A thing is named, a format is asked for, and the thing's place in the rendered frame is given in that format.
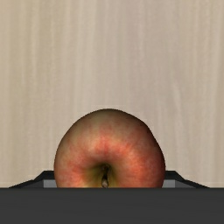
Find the red apple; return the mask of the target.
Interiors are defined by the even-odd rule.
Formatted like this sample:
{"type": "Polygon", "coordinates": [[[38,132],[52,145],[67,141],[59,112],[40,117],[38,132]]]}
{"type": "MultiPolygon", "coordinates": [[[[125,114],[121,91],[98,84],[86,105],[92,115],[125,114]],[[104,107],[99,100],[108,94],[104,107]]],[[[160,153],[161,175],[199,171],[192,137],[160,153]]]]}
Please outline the red apple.
{"type": "Polygon", "coordinates": [[[54,177],[58,187],[160,187],[165,159],[144,122],[101,109],[83,116],[63,136],[54,177]]]}

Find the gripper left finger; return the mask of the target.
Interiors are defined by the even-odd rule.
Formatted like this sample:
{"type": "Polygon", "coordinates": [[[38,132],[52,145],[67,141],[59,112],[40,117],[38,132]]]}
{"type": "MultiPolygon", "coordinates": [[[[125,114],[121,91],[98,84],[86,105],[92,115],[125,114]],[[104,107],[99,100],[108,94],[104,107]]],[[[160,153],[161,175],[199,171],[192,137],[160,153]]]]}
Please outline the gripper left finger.
{"type": "Polygon", "coordinates": [[[13,185],[12,188],[56,188],[53,171],[42,171],[35,179],[13,185]]]}

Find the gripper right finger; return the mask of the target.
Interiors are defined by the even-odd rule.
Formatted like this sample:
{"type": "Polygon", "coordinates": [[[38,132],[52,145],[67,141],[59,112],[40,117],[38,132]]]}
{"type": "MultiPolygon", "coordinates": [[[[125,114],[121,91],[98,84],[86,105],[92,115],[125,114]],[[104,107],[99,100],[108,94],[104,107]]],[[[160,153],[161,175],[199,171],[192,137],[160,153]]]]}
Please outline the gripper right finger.
{"type": "Polygon", "coordinates": [[[176,171],[166,171],[163,188],[206,188],[206,186],[184,179],[176,171]]]}

